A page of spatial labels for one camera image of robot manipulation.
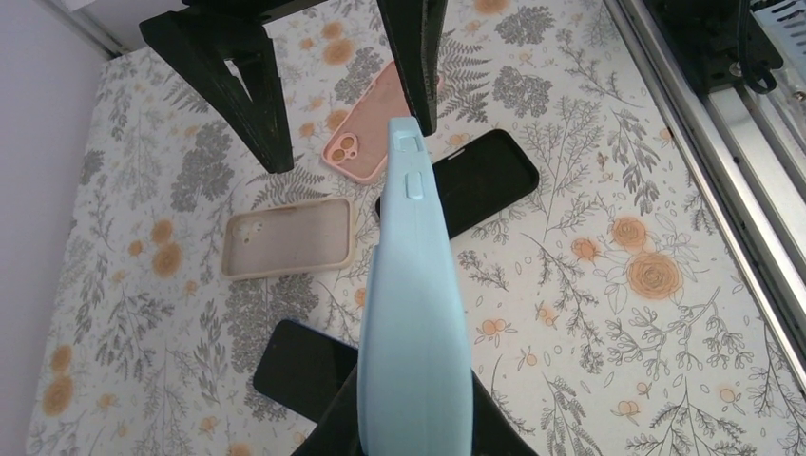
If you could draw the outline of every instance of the black phone case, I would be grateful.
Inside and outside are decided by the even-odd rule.
[[[537,188],[537,168],[504,130],[491,130],[433,164],[448,237],[455,238]],[[380,216],[380,199],[375,212]]]
[[[269,338],[252,386],[311,421],[319,421],[358,363],[358,351],[295,321]]]

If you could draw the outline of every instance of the pink phone case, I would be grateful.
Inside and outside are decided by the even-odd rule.
[[[336,129],[322,159],[353,181],[376,182],[386,167],[387,123],[409,115],[397,68],[389,62]]]

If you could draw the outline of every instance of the light blue phone case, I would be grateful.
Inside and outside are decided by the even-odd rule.
[[[389,170],[358,349],[368,456],[469,456],[470,342],[419,124],[389,121]]]

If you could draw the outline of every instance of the white wall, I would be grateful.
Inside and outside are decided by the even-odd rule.
[[[66,0],[65,4],[68,8],[87,5],[83,10],[98,19],[130,50],[145,47],[145,41],[140,34],[142,21],[166,11],[185,8],[182,0]]]
[[[25,454],[103,57],[32,0],[0,14],[0,453]]]

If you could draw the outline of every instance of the floral tablecloth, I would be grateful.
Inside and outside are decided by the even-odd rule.
[[[265,174],[144,49],[103,68],[29,454],[289,454],[256,393],[273,327],[359,337],[372,204],[319,151],[389,62],[372,0],[272,23],[296,167]],[[451,0],[433,159],[506,129],[539,188],[451,242],[473,368],[540,454],[806,454],[806,404],[605,7]],[[355,264],[229,282],[233,214],[356,202]],[[412,328],[416,337],[417,328]]]

